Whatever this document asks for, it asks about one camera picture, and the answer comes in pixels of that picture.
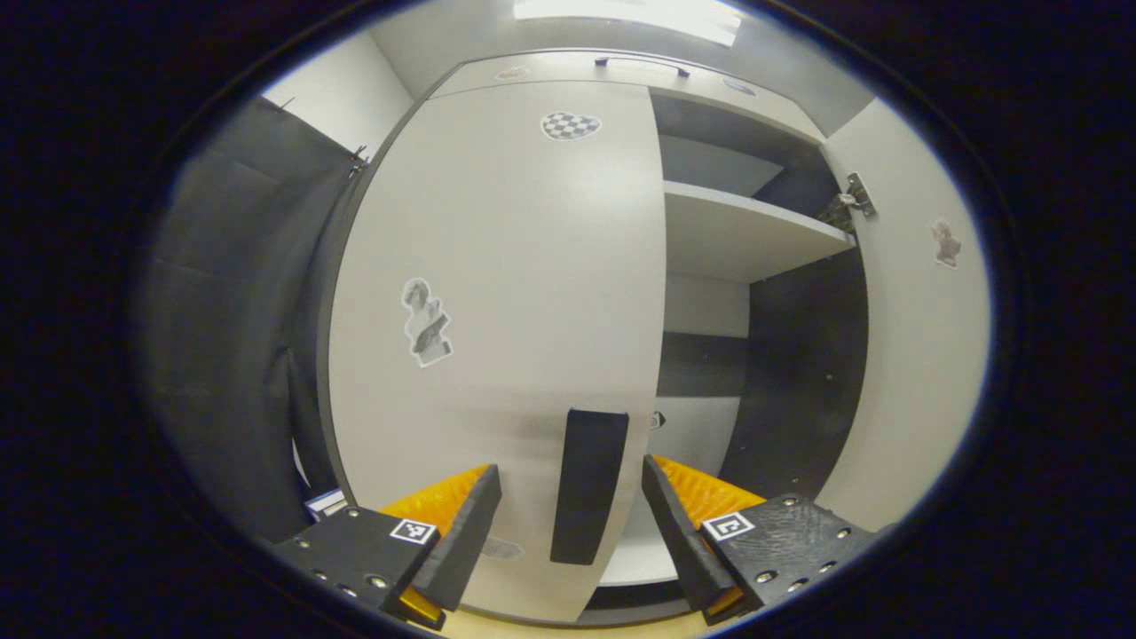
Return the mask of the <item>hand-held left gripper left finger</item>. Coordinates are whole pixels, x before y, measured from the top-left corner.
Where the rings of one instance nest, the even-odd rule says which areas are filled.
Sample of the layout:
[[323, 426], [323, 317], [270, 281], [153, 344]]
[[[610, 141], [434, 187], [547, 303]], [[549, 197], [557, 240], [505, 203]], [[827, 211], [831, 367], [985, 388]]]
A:
[[273, 545], [273, 558], [353, 609], [438, 630], [462, 601], [501, 497], [498, 465], [468, 468], [378, 511], [344, 505]]

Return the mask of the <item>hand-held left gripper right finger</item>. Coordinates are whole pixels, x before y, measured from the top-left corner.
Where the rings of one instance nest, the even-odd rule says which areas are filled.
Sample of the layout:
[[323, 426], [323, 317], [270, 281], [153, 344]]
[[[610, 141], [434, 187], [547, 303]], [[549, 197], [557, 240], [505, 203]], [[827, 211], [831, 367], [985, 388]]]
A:
[[641, 480], [682, 594], [708, 626], [822, 586], [877, 538], [802, 493], [755, 496], [657, 454]]

